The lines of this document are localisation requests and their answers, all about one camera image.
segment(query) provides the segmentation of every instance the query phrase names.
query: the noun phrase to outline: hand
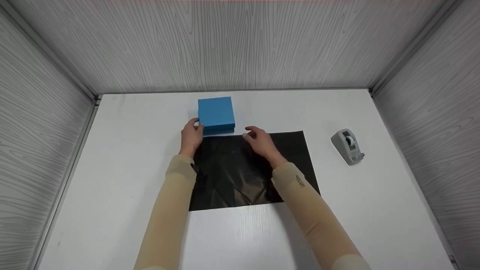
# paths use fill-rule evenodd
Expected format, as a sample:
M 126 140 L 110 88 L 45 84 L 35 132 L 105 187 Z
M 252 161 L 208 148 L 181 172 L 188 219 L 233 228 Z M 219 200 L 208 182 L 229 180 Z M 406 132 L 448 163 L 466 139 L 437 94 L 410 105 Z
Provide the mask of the hand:
M 250 132 L 244 133 L 243 138 L 250 144 L 255 153 L 266 158 L 273 169 L 287 162 L 275 147 L 270 134 L 265 130 L 256 126 L 247 126 L 245 130 Z
M 195 151 L 204 138 L 204 124 L 200 123 L 198 126 L 194 125 L 198 121 L 198 118 L 190 119 L 181 131 L 181 147 L 179 154 L 188 156 L 191 159 L 193 159 Z

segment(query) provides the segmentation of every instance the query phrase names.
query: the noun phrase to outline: person's right hand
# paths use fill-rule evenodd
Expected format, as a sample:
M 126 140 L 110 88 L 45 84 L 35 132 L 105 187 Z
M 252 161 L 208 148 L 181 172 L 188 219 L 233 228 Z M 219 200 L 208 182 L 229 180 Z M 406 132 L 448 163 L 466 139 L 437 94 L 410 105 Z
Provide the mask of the person's right hand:
M 275 147 L 270 134 L 256 126 L 247 126 L 243 138 L 250 144 L 255 153 L 266 158 L 273 169 L 287 162 Z

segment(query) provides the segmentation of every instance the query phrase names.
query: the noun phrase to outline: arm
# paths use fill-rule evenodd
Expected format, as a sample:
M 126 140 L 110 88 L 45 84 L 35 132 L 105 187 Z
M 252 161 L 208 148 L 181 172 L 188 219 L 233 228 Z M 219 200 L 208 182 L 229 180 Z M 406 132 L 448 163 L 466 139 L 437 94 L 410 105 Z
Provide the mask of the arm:
M 187 223 L 188 208 L 196 172 L 190 165 L 203 138 L 203 125 L 191 119 L 181 132 L 181 148 L 170 161 L 165 181 L 153 206 L 134 270 L 157 266 L 174 270 L 179 267 L 181 243 Z
M 272 166 L 273 184 L 292 212 L 323 270 L 370 269 L 325 201 L 297 167 L 276 149 L 270 135 L 249 126 L 243 137 Z

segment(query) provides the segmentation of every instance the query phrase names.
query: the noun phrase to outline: gray tape dispenser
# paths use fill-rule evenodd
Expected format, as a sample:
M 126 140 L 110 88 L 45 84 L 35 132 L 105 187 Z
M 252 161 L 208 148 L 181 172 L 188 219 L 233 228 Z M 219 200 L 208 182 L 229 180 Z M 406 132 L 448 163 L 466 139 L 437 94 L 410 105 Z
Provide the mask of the gray tape dispenser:
M 360 151 L 355 135 L 349 129 L 343 129 L 335 133 L 331 140 L 348 165 L 359 163 L 365 156 Z

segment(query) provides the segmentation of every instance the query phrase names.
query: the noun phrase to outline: blue box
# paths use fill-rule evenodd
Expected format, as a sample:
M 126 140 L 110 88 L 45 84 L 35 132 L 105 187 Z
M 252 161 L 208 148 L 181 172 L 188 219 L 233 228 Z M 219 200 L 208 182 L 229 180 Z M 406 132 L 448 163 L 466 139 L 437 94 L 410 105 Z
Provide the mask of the blue box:
M 199 99 L 198 117 L 204 124 L 204 135 L 233 133 L 235 130 L 231 97 Z

